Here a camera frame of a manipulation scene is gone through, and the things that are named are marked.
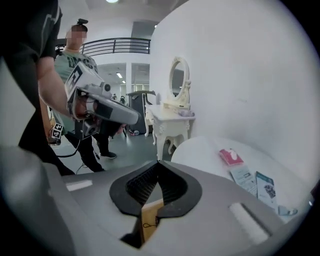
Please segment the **booklet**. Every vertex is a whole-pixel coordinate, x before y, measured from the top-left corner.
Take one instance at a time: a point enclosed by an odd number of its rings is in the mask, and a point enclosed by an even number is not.
[[[249,168],[246,165],[234,168],[230,173],[235,183],[255,197],[257,196],[256,178],[250,173]]]
[[[278,204],[275,190],[275,183],[272,178],[256,172],[256,185],[258,190],[258,199],[270,206],[278,213]]]

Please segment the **hand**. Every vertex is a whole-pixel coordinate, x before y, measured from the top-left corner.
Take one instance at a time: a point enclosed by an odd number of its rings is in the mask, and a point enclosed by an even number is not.
[[[87,110],[87,96],[77,97],[75,102],[75,115],[77,117],[85,116]],[[93,108],[96,110],[98,104],[95,102]]]
[[[118,131],[116,132],[116,134],[121,134],[124,130],[124,128],[126,127],[126,124],[121,124],[120,128],[118,129]]]

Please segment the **metal railing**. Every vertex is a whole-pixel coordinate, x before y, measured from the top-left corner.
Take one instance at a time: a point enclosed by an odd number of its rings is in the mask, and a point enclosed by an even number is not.
[[[150,39],[118,37],[86,42],[80,51],[87,56],[115,53],[150,54]]]

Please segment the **oval mirror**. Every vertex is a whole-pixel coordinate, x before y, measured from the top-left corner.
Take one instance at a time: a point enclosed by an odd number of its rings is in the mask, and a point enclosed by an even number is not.
[[[172,93],[174,97],[177,97],[181,91],[184,83],[184,66],[181,62],[178,62],[174,68],[172,75]]]

